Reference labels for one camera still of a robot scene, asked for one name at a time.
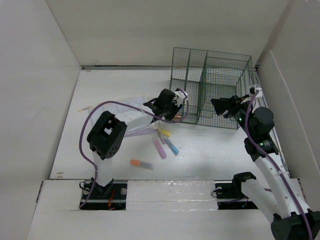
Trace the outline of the clear zipper document pouch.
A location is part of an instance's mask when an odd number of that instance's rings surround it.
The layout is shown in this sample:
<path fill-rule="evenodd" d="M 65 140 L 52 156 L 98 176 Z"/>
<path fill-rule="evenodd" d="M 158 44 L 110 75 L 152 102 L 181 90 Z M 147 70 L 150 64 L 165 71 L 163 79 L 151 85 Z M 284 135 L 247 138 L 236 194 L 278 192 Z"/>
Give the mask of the clear zipper document pouch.
<path fill-rule="evenodd" d="M 125 137 L 140 136 L 155 133 L 157 131 L 156 123 L 152 123 L 153 117 L 148 112 L 150 108 L 144 106 L 148 100 L 144 94 L 127 97 L 113 103 L 107 103 L 100 106 L 93 112 L 84 128 L 83 133 L 88 134 L 101 114 L 105 111 L 115 115 L 122 122 L 125 122 L 127 129 Z"/>

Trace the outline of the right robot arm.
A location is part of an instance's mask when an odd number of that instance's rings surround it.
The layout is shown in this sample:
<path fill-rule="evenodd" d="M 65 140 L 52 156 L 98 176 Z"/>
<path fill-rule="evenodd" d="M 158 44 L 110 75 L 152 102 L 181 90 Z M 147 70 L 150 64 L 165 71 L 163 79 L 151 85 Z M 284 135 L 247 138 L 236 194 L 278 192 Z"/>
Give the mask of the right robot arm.
<path fill-rule="evenodd" d="M 245 150 L 269 186 L 266 190 L 255 175 L 242 172 L 234 175 L 231 191 L 255 204 L 270 223 L 274 239 L 314 240 L 320 232 L 320 213 L 311 209 L 294 186 L 270 135 L 274 114 L 265 106 L 253 108 L 255 98 L 235 95 L 211 99 L 218 116 L 235 119 L 246 133 Z"/>

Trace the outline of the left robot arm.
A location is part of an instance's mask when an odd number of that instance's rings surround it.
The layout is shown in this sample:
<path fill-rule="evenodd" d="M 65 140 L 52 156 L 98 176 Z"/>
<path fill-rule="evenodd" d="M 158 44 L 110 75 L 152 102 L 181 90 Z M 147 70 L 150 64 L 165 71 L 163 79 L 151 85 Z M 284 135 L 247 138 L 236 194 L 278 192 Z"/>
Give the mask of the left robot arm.
<path fill-rule="evenodd" d="M 165 88 L 151 100 L 140 94 L 122 101 L 108 100 L 89 111 L 86 121 L 92 128 L 86 141 L 93 152 L 92 185 L 98 197 L 104 199 L 111 194 L 112 158 L 120 150 L 124 137 L 149 130 L 158 121 L 172 123 L 186 103 L 188 94 L 184 90 Z"/>

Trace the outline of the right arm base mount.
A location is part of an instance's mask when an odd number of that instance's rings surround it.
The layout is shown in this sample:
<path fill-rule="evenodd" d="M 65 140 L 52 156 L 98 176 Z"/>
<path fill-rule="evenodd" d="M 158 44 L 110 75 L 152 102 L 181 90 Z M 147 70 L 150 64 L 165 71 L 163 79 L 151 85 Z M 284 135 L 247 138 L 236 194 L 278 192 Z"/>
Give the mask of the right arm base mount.
<path fill-rule="evenodd" d="M 251 172 L 237 173 L 232 180 L 218 180 L 211 196 L 217 200 L 218 210 L 256 210 L 258 207 L 242 193 L 241 184 L 256 179 Z"/>

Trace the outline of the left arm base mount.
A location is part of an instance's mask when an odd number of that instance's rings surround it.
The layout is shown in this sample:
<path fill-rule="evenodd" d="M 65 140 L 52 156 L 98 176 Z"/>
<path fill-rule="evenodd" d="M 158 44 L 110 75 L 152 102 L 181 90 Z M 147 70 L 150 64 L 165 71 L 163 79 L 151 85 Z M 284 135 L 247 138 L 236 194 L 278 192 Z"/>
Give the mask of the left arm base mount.
<path fill-rule="evenodd" d="M 93 178 L 90 182 L 81 181 L 81 199 L 79 208 L 81 210 L 95 211 L 119 211 L 126 209 L 128 182 L 126 180 L 112 180 L 105 187 L 95 184 L 91 195 L 89 192 L 93 185 Z"/>

